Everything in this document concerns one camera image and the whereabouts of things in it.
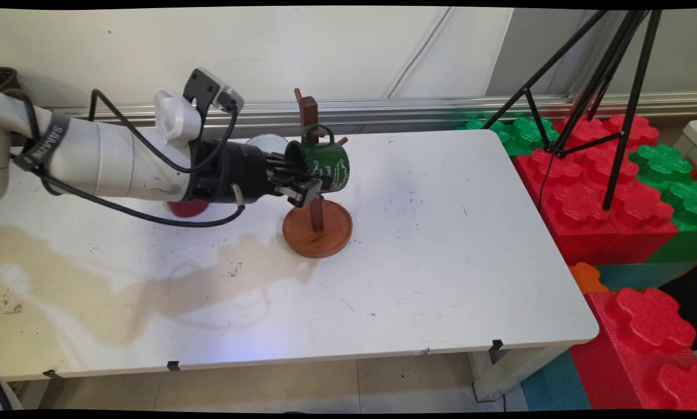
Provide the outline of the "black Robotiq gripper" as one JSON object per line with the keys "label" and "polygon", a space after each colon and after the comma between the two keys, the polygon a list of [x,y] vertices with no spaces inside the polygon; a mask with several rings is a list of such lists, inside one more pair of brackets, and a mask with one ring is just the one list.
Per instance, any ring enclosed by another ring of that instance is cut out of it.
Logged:
{"label": "black Robotiq gripper", "polygon": [[236,184],[245,204],[282,194],[293,207],[303,208],[321,193],[319,178],[275,186],[268,177],[308,177],[306,157],[302,152],[264,154],[253,145],[229,141],[202,170],[189,175],[187,199],[233,204],[236,199],[231,185]]}

